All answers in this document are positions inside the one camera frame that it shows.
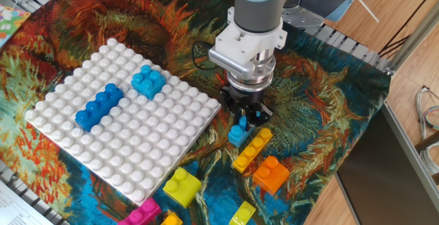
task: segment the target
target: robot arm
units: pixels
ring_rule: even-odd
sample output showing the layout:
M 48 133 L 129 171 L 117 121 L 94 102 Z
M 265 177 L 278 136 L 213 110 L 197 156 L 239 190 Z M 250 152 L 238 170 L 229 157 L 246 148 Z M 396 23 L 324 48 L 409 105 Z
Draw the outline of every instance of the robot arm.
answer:
M 273 79 L 274 49 L 282 49 L 287 38 L 281 16 L 285 8 L 302 6 L 328 17 L 345 1 L 235 0 L 235 7 L 228 10 L 227 28 L 209 50 L 211 61 L 227 70 L 230 87 L 222 92 L 233 112 L 245 111 L 256 126 L 270 119 L 272 112 L 263 98 Z

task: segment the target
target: painted fabric mat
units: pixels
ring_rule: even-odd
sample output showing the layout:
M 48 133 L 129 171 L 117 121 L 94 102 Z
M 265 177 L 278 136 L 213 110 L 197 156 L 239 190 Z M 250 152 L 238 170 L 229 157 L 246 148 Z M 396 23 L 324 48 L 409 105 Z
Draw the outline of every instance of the painted fabric mat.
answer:
M 191 45 L 212 43 L 232 5 L 233 0 L 50 1 L 1 52 L 0 159 L 71 224 L 122 220 L 135 205 L 25 123 L 24 112 L 111 37 L 219 99 L 224 72 L 196 69 Z M 243 174 L 231 167 L 242 148 L 228 143 L 233 118 L 221 109 L 180 162 L 202 181 L 190 207 L 179 207 L 163 186 L 154 195 L 162 210 L 176 212 L 185 224 L 228 224 L 244 200 L 257 208 L 249 224 L 303 224 L 387 96 L 390 79 L 374 67 L 284 28 L 287 44 L 276 52 L 275 78 L 265 101 L 275 110 L 265 125 L 274 136 L 262 153 Z M 252 181 L 268 155 L 290 171 L 274 197 Z

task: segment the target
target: yellow lego brick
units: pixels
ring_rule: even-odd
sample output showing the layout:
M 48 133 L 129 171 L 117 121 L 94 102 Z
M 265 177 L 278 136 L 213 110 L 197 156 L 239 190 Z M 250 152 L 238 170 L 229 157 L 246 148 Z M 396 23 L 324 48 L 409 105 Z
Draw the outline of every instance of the yellow lego brick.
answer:
M 183 221 L 173 212 L 166 217 L 161 225 L 183 225 Z
M 244 201 L 228 225 L 246 225 L 255 211 L 256 209 L 253 206 Z
M 201 190 L 201 182 L 179 167 L 163 187 L 163 191 L 179 205 L 187 208 Z
M 273 137 L 272 132 L 268 128 L 262 128 L 258 135 L 250 142 L 244 151 L 233 162 L 233 167 L 239 172 L 244 172 L 253 159 L 259 154 L 262 148 Z

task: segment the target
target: light blue small brick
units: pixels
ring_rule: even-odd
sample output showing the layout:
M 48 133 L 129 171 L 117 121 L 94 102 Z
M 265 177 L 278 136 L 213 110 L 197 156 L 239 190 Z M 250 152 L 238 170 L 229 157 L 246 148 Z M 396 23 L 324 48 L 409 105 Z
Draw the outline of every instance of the light blue small brick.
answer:
M 134 74 L 131 80 L 132 87 L 148 99 L 154 99 L 154 96 L 162 90 L 165 84 L 165 77 L 160 72 L 151 70 L 148 65 L 142 66 L 140 73 Z
M 246 132 L 247 125 L 247 117 L 241 117 L 239 119 L 239 123 L 232 126 L 232 129 L 228 133 L 228 141 L 236 147 L 241 147 L 242 143 L 248 138 L 248 136 L 250 136 L 250 134 L 254 130 L 254 127 L 251 127 L 251 129 Z

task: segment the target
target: toy brick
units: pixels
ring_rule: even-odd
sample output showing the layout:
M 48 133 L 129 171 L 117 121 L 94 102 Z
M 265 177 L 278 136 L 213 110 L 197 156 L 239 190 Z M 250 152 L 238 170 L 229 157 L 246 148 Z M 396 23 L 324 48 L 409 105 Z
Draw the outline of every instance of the toy brick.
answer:
M 183 225 L 183 221 L 173 212 L 166 217 L 161 225 Z
M 163 191 L 179 205 L 187 208 L 197 192 L 201 190 L 201 182 L 179 167 L 170 180 L 166 182 Z
M 166 85 L 153 100 L 131 81 L 142 66 L 160 72 Z M 115 84 L 124 98 L 90 132 L 75 122 L 77 111 Z M 82 67 L 46 94 L 25 119 L 65 152 L 141 206 L 166 181 L 221 104 L 162 70 L 116 39 L 82 62 Z
M 142 66 L 140 73 L 134 74 L 131 80 L 132 87 L 148 99 L 154 99 L 165 84 L 166 79 L 148 65 Z
M 85 110 L 76 113 L 75 121 L 87 132 L 97 125 L 110 109 L 119 103 L 123 93 L 115 84 L 107 84 L 104 92 L 96 94 L 96 100 L 88 102 Z
M 162 210 L 152 198 L 147 199 L 139 208 L 117 225 L 148 225 Z
M 241 204 L 238 211 L 233 215 L 229 225 L 246 225 L 256 209 L 251 206 L 247 201 Z
M 241 147 L 242 143 L 254 130 L 254 127 L 251 127 L 248 130 L 247 127 L 247 117 L 243 116 L 239 118 L 239 124 L 232 126 L 232 129 L 228 133 L 228 141 L 236 147 Z
M 264 148 L 268 141 L 273 137 L 272 132 L 268 128 L 262 128 L 258 135 L 250 142 L 244 151 L 233 162 L 233 167 L 240 173 L 244 172 L 253 159 Z
M 288 176 L 288 169 L 280 164 L 276 157 L 268 156 L 254 173 L 253 181 L 274 196 Z

